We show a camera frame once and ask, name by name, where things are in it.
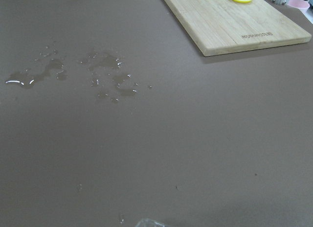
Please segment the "clear glass cup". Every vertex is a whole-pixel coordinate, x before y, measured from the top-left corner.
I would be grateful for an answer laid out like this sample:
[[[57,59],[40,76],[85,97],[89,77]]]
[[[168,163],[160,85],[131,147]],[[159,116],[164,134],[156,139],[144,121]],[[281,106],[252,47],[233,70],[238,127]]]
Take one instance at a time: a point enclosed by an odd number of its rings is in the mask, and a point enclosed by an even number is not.
[[[170,227],[168,224],[150,218],[142,218],[135,227]]]

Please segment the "pink plastic cup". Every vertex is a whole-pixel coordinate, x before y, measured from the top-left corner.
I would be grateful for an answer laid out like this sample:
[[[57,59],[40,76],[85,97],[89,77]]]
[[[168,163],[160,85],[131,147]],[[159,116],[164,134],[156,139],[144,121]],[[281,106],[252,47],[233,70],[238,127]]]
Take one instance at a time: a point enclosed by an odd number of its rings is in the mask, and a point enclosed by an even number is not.
[[[300,10],[302,13],[305,13],[310,8],[310,4],[304,0],[289,0],[288,6]]]

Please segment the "bamboo cutting board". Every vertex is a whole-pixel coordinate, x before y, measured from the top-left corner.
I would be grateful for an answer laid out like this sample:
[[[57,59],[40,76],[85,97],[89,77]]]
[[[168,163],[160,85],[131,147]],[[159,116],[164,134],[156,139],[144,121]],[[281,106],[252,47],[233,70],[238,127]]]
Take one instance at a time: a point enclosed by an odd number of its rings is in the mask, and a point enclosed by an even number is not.
[[[311,34],[265,0],[164,0],[204,56],[307,43]]]

